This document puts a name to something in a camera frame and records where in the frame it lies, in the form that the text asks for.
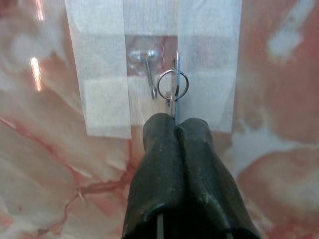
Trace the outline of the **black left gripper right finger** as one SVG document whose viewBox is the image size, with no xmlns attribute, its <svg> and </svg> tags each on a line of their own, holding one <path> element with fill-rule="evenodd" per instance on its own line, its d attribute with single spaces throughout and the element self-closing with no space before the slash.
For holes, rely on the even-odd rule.
<svg viewBox="0 0 319 239">
<path fill-rule="evenodd" d="M 217 155 L 208 124 L 176 127 L 186 185 L 185 239 L 261 239 L 237 184 Z"/>
</svg>

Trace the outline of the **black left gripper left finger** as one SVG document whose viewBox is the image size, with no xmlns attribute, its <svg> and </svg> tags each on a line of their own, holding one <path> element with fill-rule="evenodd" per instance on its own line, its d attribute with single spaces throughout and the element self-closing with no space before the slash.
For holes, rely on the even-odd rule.
<svg viewBox="0 0 319 239">
<path fill-rule="evenodd" d="M 130 183 L 124 239 L 181 239 L 183 165 L 170 115 L 157 113 L 147 120 L 143 145 Z"/>
</svg>

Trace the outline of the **silver key bunch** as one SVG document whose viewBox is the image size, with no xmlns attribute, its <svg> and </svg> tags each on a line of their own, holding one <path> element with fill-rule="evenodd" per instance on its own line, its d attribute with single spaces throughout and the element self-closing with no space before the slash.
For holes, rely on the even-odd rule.
<svg viewBox="0 0 319 239">
<path fill-rule="evenodd" d="M 161 92 L 160 84 L 162 79 L 167 75 L 171 75 L 170 81 L 170 92 L 165 95 Z M 180 75 L 185 79 L 185 88 L 181 94 L 180 90 Z M 165 104 L 169 109 L 170 116 L 174 119 L 175 124 L 179 124 L 179 105 L 178 100 L 181 99 L 188 91 L 189 79 L 187 75 L 180 69 L 180 54 L 178 51 L 175 52 L 175 56 L 172 60 L 172 67 L 169 70 L 164 71 L 160 74 L 157 80 L 157 91 L 158 94 L 165 100 Z"/>
</svg>

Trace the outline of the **white tape patch with hook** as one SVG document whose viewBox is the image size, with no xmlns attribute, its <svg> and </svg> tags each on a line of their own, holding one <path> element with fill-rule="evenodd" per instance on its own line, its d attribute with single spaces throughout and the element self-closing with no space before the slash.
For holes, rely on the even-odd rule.
<svg viewBox="0 0 319 239">
<path fill-rule="evenodd" d="M 159 94 L 151 99 L 146 78 L 128 75 L 127 35 L 176 36 L 189 79 L 178 101 L 179 120 L 200 118 L 213 131 L 231 131 L 242 0 L 65 4 L 88 135 L 129 139 L 132 126 L 168 111 Z"/>
</svg>

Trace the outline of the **metal hook on clear plate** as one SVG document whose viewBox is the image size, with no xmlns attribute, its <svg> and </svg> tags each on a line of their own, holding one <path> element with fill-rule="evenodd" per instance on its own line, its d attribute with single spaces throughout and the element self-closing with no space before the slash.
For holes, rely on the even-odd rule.
<svg viewBox="0 0 319 239">
<path fill-rule="evenodd" d="M 177 37 L 127 35 L 125 44 L 128 75 L 146 78 L 149 95 L 155 100 L 158 97 L 156 75 L 171 67 Z"/>
</svg>

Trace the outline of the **pink marble panel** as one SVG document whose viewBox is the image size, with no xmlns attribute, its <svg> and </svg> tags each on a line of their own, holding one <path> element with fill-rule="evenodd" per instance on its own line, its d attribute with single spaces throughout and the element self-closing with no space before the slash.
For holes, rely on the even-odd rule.
<svg viewBox="0 0 319 239">
<path fill-rule="evenodd" d="M 65 0 L 0 0 L 0 239 L 120 239 L 142 126 L 88 135 Z M 242 0 L 230 132 L 263 239 L 319 239 L 319 0 Z"/>
</svg>

